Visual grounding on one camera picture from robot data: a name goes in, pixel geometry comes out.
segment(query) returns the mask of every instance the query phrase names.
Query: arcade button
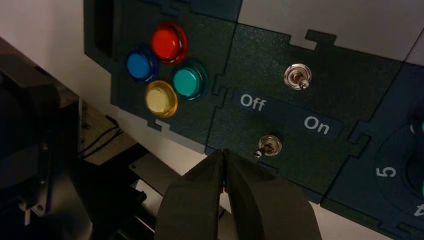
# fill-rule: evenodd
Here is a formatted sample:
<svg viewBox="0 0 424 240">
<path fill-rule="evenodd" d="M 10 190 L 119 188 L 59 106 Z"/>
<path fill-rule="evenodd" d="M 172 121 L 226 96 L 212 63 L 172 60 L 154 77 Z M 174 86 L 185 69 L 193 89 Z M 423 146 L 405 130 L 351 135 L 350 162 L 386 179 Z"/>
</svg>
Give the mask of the arcade button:
<svg viewBox="0 0 424 240">
<path fill-rule="evenodd" d="M 154 115 L 169 118 L 177 112 L 178 97 L 171 85 L 157 80 L 147 86 L 145 104 Z"/>
<path fill-rule="evenodd" d="M 172 84 L 180 97 L 194 100 L 206 92 L 208 75 L 199 63 L 187 62 L 174 70 Z"/>
<path fill-rule="evenodd" d="M 151 36 L 150 44 L 159 61 L 164 64 L 179 64 L 187 55 L 187 35 L 181 26 L 173 22 L 159 24 Z"/>
<path fill-rule="evenodd" d="M 149 48 L 137 47 L 129 52 L 126 68 L 136 82 L 148 83 L 158 76 L 159 63 Z"/>
</svg>

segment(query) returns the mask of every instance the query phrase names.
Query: white surface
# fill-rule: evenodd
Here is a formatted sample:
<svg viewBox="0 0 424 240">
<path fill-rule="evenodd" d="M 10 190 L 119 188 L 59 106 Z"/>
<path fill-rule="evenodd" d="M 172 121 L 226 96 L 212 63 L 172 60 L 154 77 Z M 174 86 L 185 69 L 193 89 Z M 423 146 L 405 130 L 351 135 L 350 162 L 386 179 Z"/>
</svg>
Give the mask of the white surface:
<svg viewBox="0 0 424 240">
<path fill-rule="evenodd" d="M 110 74 L 84 55 L 83 0 L 0 0 L 0 37 L 90 105 L 118 117 L 109 103 Z M 119 114 L 127 114 L 118 118 L 122 129 L 179 174 L 205 157 L 163 138 L 140 118 Z M 159 201 L 153 195 L 146 205 L 154 212 Z M 228 199 L 223 197 L 221 204 L 228 208 Z M 324 240 L 388 239 L 323 208 L 315 207 L 315 213 Z"/>
<path fill-rule="evenodd" d="M 243 0 L 238 22 L 291 35 L 315 49 L 308 30 L 336 35 L 335 46 L 404 61 L 424 28 L 422 0 Z"/>
<path fill-rule="evenodd" d="M 406 59 L 407 63 L 424 66 L 424 29 Z"/>
<path fill-rule="evenodd" d="M 144 200 L 142 205 L 148 210 L 148 212 L 150 212 L 150 214 L 158 216 L 159 207 L 161 206 L 162 199 L 164 197 L 141 179 L 138 180 L 135 189 L 146 193 L 147 198 Z"/>
</svg>

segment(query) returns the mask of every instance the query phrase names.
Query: dark green panel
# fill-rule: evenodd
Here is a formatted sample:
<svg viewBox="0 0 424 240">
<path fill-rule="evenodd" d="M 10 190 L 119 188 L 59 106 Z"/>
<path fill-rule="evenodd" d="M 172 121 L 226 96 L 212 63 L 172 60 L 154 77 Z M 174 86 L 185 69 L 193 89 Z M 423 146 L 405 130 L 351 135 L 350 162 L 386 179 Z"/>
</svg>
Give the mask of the dark green panel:
<svg viewBox="0 0 424 240">
<path fill-rule="evenodd" d="M 357 211 L 353 208 L 342 205 L 336 201 L 332 201 L 328 198 L 324 198 L 320 206 L 337 215 L 348 217 L 349 220 L 359 223 L 362 226 L 372 229 L 378 233 L 384 234 L 390 237 L 391 239 L 395 239 L 395 240 L 402 239 L 400 236 L 380 228 L 380 224 L 381 224 L 380 220 L 373 218 L 363 212 Z"/>
<path fill-rule="evenodd" d="M 177 113 L 169 119 L 160 119 L 170 124 L 171 131 L 206 144 L 214 109 L 222 104 L 223 94 L 212 94 L 216 75 L 224 72 L 235 23 L 190 13 L 186 3 L 175 4 L 180 9 L 178 17 L 161 14 L 161 7 L 138 0 L 119 1 L 120 34 L 117 55 L 119 71 L 112 76 L 117 105 L 145 120 L 155 127 L 155 116 L 145 106 L 145 86 L 133 81 L 127 73 L 125 59 L 135 46 L 149 45 L 156 26 L 163 21 L 175 21 L 181 25 L 188 37 L 187 58 L 201 62 L 209 78 L 208 94 L 193 101 L 179 99 Z M 170 82 L 174 65 L 160 65 L 158 80 Z"/>
<path fill-rule="evenodd" d="M 279 169 L 280 176 L 323 195 L 348 155 L 364 146 L 347 139 L 358 120 L 371 117 L 401 62 L 333 46 L 332 35 L 310 31 L 306 38 L 318 42 L 314 51 L 289 45 L 289 35 L 237 25 L 227 70 L 218 85 L 228 88 L 228 96 L 215 113 L 208 145 L 257 161 L 253 153 L 259 139 L 276 135 L 284 141 L 283 151 L 260 160 Z M 284 84 L 287 67 L 299 63 L 312 73 L 311 85 L 303 91 Z M 235 88 L 341 121 L 343 129 L 330 139 L 235 107 Z"/>
<path fill-rule="evenodd" d="M 112 72 L 114 0 L 84 1 L 84 52 Z"/>
</svg>

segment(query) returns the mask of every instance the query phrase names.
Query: red button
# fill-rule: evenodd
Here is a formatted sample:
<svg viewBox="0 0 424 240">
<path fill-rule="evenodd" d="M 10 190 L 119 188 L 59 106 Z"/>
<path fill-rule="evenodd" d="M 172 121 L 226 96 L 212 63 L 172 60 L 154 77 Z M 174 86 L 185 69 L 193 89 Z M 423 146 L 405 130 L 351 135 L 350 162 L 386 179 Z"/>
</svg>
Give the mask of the red button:
<svg viewBox="0 0 424 240">
<path fill-rule="evenodd" d="M 161 23 L 151 36 L 151 48 L 162 63 L 178 64 L 187 54 L 187 35 L 176 23 Z"/>
</svg>

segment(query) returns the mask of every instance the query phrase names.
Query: toggle switch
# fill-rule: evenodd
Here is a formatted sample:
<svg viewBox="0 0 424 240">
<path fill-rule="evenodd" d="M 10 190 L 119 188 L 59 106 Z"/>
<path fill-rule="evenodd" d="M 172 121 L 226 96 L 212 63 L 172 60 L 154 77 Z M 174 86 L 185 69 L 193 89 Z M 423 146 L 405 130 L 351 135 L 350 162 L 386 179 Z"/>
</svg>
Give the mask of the toggle switch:
<svg viewBox="0 0 424 240">
<path fill-rule="evenodd" d="M 304 64 L 293 64 L 284 73 L 284 83 L 294 90 L 305 90 L 311 84 L 311 70 Z"/>
<path fill-rule="evenodd" d="M 258 143 L 259 149 L 254 152 L 255 158 L 265 156 L 275 156 L 283 149 L 280 139 L 274 135 L 265 135 L 260 138 Z"/>
</svg>

